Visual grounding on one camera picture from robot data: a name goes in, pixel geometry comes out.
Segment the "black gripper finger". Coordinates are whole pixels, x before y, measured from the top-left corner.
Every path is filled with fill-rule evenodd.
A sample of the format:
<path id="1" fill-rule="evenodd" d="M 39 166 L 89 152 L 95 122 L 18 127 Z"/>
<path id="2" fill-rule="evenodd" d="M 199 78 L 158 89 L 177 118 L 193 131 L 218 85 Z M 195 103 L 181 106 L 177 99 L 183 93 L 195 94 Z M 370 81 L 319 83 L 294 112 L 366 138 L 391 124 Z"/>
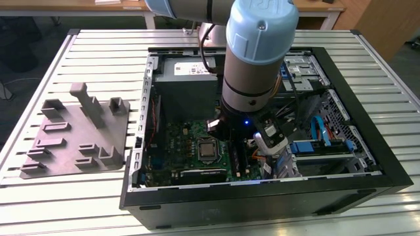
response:
<path id="1" fill-rule="evenodd" d="M 207 120 L 207 133 L 222 141 L 231 140 L 230 120 L 226 117 Z"/>

